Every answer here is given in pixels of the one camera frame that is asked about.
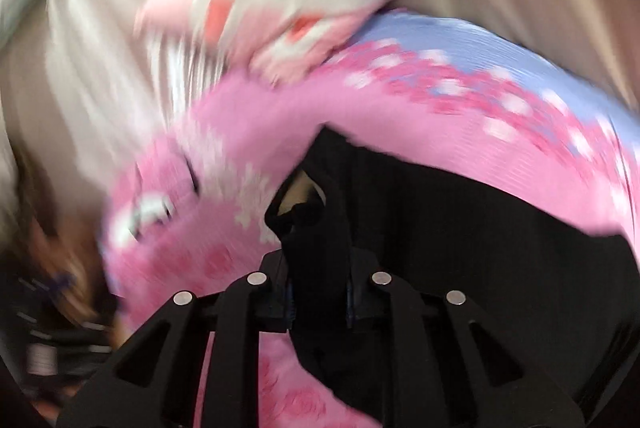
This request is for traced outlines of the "pink floral bed sheet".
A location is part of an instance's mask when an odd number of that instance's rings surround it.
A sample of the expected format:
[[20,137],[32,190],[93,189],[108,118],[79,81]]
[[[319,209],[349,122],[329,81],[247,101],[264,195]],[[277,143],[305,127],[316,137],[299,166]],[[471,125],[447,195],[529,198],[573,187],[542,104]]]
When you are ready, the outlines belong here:
[[103,245],[127,326],[258,268],[267,207],[323,125],[639,243],[636,115],[471,23],[389,12],[296,85],[227,74],[122,174]]

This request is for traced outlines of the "black pants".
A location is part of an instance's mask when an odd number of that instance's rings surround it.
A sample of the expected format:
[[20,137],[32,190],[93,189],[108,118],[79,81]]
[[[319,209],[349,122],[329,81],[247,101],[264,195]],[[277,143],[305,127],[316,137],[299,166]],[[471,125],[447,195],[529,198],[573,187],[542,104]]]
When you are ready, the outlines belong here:
[[265,221],[286,264],[300,365],[345,402],[352,255],[421,294],[470,297],[567,393],[582,427],[639,422],[639,270],[593,237],[490,185],[357,147],[325,128]]

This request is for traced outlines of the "white satin curtain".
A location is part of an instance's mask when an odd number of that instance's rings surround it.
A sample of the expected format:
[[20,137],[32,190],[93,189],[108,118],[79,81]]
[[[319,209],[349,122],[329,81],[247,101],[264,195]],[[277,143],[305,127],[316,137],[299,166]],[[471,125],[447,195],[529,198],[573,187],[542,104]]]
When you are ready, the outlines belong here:
[[134,30],[144,0],[1,0],[1,237],[26,219],[99,214],[130,159],[222,72],[183,32]]

